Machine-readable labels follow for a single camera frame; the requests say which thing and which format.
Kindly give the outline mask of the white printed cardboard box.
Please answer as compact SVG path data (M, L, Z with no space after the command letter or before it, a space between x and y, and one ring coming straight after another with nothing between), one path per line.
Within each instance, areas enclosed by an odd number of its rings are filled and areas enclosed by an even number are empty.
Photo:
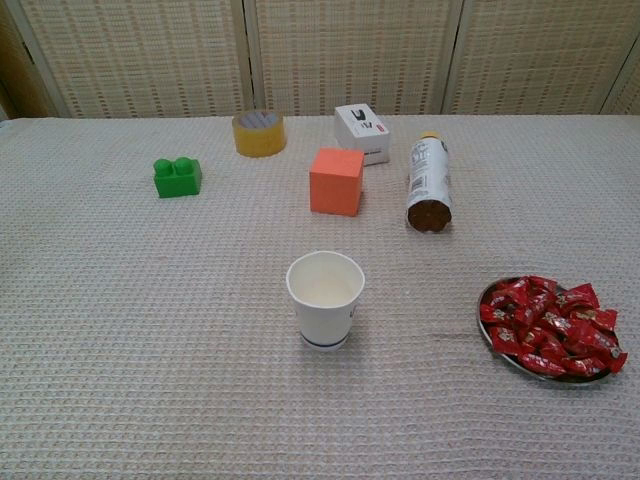
M365 166L390 161L390 131L366 103L337 106L334 135L343 149L362 151Z

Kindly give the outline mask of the white labelled drink bottle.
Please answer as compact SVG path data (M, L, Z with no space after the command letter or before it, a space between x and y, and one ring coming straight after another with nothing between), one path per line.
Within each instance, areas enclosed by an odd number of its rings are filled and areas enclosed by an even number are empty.
M449 155L437 132L423 132L409 158L407 223L419 232L442 231L452 220Z

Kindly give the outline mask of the beige waffle weave tablecloth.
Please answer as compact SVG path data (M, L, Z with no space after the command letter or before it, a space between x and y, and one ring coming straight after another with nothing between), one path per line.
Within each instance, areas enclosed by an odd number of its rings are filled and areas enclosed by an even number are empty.
M640 116L388 116L355 217L314 214L328 116L276 156L227 117L0 122L0 480L640 480ZM452 220L406 220L423 132ZM197 159L160 198L153 164ZM285 278L315 251L366 285L337 350L301 337ZM590 283L623 370L586 388L482 339L492 281Z

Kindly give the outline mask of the white paper cup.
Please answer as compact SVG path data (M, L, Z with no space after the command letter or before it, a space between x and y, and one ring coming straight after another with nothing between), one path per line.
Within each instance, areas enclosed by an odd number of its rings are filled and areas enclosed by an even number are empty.
M303 340L319 350L339 349L366 285L361 267L341 253L315 251L290 265L285 283Z

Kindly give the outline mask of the yellow packing tape roll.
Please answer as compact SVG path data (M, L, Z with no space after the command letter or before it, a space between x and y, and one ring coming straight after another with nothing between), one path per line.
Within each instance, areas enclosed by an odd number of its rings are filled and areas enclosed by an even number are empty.
M232 118L236 151L246 157L267 157L286 146L284 117L274 111L251 110Z

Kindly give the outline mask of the green toy building block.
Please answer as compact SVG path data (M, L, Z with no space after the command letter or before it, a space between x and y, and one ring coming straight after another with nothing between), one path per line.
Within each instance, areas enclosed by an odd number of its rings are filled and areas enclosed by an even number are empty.
M202 171L197 159L179 157L174 161L158 159L153 164L154 183L160 198L200 193Z

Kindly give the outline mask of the orange foam cube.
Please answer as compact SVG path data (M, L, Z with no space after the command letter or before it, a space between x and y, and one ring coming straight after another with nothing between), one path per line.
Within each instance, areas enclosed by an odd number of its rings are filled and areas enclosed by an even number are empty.
M364 153L320 148L309 169L310 210L354 217L362 193Z

